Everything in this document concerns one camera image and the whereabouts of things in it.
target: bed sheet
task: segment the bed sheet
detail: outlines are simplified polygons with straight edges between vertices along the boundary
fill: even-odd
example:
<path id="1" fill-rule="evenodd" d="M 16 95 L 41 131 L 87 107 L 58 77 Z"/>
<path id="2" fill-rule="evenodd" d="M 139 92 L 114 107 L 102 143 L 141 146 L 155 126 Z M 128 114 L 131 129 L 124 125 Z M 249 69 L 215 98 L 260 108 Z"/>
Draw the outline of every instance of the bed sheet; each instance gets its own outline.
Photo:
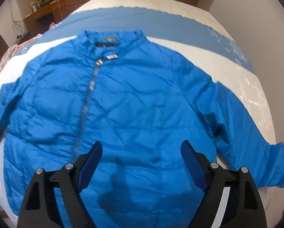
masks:
<path id="1" fill-rule="evenodd" d="M 263 137 L 275 144 L 269 106 L 249 60 L 226 30 L 208 12 L 173 0 L 91 0 L 32 45 L 14 56 L 0 74 L 0 86 L 15 81 L 29 60 L 81 31 L 142 30 L 155 43 L 178 51 L 220 81 L 242 101 Z M 0 205 L 11 220 L 3 181 L 3 140 L 0 143 Z M 260 189 L 264 206 L 272 188 Z"/>

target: zipper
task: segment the zipper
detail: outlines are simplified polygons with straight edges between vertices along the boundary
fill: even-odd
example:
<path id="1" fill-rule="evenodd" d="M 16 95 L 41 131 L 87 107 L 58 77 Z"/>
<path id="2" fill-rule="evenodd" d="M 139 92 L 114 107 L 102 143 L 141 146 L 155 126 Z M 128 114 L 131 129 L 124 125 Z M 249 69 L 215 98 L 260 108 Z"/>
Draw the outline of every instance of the zipper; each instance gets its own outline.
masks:
<path id="1" fill-rule="evenodd" d="M 102 59 L 98 59 L 98 60 L 95 61 L 95 67 L 93 69 L 92 77 L 89 81 L 88 93 L 87 93 L 87 97 L 85 99 L 85 104 L 83 106 L 83 110 L 82 110 L 82 114 L 81 114 L 80 126 L 79 126 L 79 135 L 77 137 L 75 147 L 74 147 L 74 150 L 73 150 L 72 163 L 75 163 L 75 161 L 77 160 L 77 155 L 78 155 L 78 152 L 80 150 L 80 146 L 82 144 L 83 127 L 84 127 L 84 124 L 85 124 L 87 112 L 89 110 L 89 103 L 90 103 L 90 100 L 91 100 L 92 92 L 94 90 L 95 79 L 96 79 L 97 75 L 99 74 L 100 67 L 103 65 L 103 63 L 104 63 L 104 61 Z"/>

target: white cord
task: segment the white cord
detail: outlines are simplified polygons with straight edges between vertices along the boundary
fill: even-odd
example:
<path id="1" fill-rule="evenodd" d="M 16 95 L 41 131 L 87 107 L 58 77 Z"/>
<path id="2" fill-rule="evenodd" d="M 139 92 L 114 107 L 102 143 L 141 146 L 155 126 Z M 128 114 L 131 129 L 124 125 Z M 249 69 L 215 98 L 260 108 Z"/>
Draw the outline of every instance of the white cord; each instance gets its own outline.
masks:
<path id="1" fill-rule="evenodd" d="M 63 15 L 62 15 L 62 11 L 61 11 L 61 7 L 59 6 L 59 12 L 61 13 L 61 16 L 62 16 L 62 20 L 64 19 Z"/>

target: wooden desk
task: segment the wooden desk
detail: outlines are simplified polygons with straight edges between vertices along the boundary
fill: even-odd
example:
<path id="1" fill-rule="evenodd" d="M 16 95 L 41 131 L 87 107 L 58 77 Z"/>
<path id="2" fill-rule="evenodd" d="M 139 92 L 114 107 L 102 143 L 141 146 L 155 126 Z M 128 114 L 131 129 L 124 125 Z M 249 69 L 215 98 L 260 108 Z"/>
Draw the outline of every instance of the wooden desk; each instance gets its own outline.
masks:
<path id="1" fill-rule="evenodd" d="M 23 21 L 31 36 L 35 37 L 39 33 L 46 32 L 52 22 L 57 24 L 67 15 L 64 0 L 58 0 L 38 9 L 24 18 Z"/>

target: mattress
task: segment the mattress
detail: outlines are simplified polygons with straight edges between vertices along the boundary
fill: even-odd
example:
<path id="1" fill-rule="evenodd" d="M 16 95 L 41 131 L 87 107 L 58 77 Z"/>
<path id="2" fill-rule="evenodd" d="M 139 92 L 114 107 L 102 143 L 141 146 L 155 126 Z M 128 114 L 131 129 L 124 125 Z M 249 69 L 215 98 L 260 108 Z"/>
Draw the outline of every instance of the mattress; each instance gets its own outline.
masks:
<path id="1" fill-rule="evenodd" d="M 253 73 L 252 64 L 227 31 L 210 13 L 173 0 L 91 0 L 65 20 L 22 49 L 0 74 L 0 87 L 21 75 L 26 64 L 67 40 L 88 31 L 142 30 L 152 42 L 178 51 L 220 81 L 241 100 L 267 142 L 275 144 L 275 133 L 266 96 Z M 3 181 L 3 146 L 0 141 L 0 205 L 16 223 L 6 198 Z M 264 207 L 272 188 L 259 190 Z M 228 198 L 226 190 L 223 196 Z"/>

